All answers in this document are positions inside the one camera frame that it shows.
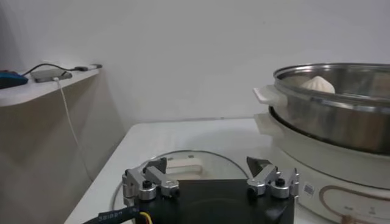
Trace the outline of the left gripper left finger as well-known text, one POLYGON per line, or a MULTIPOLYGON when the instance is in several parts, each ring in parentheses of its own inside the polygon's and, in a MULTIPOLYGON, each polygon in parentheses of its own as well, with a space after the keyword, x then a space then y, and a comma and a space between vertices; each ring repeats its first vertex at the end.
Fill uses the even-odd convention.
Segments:
POLYGON ((146 163, 139 169, 127 169, 122 175, 122 196, 126 206, 135 198, 141 201, 152 201, 157 195, 165 198, 178 198, 179 181, 167 176, 168 161, 165 157, 146 163))

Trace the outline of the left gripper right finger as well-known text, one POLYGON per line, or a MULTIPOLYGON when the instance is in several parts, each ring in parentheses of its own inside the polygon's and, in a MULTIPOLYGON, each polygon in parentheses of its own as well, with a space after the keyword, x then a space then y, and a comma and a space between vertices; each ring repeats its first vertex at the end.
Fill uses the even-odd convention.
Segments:
POLYGON ((247 193, 251 199, 263 196, 269 189, 278 199, 299 196, 299 173, 296 168, 280 170, 266 159, 247 157, 246 163, 252 174, 247 179, 247 193))

